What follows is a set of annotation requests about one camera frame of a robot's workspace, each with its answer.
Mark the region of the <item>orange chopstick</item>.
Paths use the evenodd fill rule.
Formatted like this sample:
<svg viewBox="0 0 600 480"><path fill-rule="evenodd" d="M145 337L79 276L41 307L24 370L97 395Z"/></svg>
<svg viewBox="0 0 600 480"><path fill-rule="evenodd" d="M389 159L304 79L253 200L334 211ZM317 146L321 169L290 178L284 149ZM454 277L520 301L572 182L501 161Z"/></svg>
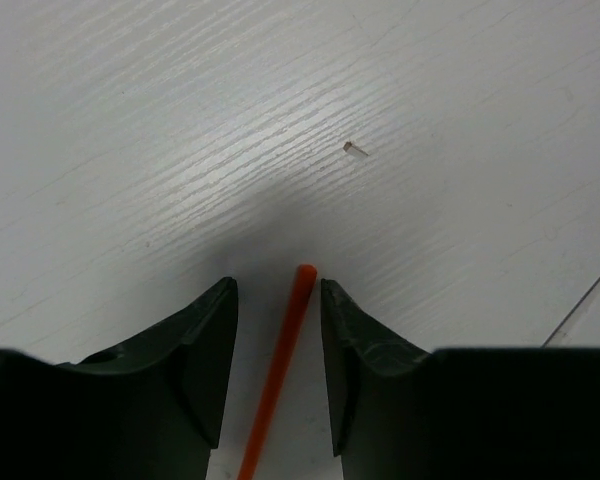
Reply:
<svg viewBox="0 0 600 480"><path fill-rule="evenodd" d="M251 480L256 473L301 327L309 308L317 276L317 268L313 265L301 264L296 269L266 382L260 395L258 408L237 475L238 480Z"/></svg>

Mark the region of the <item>silver metal chopstick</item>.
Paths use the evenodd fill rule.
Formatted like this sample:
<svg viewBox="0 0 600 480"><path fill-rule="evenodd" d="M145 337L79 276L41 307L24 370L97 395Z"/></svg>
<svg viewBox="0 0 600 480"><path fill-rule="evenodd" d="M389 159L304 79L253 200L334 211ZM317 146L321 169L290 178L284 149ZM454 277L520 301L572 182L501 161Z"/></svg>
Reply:
<svg viewBox="0 0 600 480"><path fill-rule="evenodd" d="M543 347L600 348L600 276L551 332Z"/></svg>

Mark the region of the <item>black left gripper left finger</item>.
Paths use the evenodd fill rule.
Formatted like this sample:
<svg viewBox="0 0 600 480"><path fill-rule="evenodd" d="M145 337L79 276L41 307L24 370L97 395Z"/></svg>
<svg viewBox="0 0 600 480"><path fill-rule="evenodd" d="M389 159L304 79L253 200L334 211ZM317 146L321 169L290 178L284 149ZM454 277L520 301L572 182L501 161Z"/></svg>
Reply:
<svg viewBox="0 0 600 480"><path fill-rule="evenodd" d="M238 286L83 361L0 349L0 479L202 479L218 446Z"/></svg>

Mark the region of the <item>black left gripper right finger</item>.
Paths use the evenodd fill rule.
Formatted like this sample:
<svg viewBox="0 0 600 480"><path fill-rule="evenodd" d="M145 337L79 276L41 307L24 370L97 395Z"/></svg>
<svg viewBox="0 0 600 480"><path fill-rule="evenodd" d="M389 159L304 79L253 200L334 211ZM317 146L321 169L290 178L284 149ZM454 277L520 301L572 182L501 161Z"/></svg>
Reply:
<svg viewBox="0 0 600 480"><path fill-rule="evenodd" d="M600 479L600 348L425 351L320 285L347 479Z"/></svg>

